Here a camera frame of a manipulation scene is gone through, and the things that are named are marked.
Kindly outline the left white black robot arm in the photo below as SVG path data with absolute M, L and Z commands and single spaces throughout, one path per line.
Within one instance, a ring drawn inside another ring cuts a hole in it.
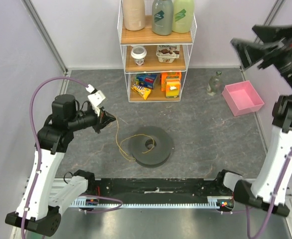
M 99 133 L 115 121 L 113 115 L 99 106 L 104 99 L 101 91 L 88 95 L 87 109 L 82 111 L 73 95 L 55 97 L 52 114 L 37 133 L 40 146 L 35 151 L 24 197 L 16 211 L 7 214 L 6 224 L 50 237 L 56 232 L 67 208 L 81 194 L 90 196 L 95 192 L 95 175 L 78 170 L 62 190 L 50 197 L 57 169 L 74 139 L 74 132 L 92 127 Z

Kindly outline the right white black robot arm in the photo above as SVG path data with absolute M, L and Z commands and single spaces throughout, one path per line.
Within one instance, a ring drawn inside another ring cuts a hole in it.
M 260 43 L 234 38 L 235 49 L 243 69 L 274 66 L 292 88 L 292 24 L 283 26 L 254 25 Z M 247 207 L 258 208 L 283 217 L 290 210 L 285 204 L 286 189 L 292 175 L 292 94 L 281 95 L 272 110 L 272 136 L 268 152 L 255 181 L 240 174 L 222 170 L 215 182 L 215 192 Z

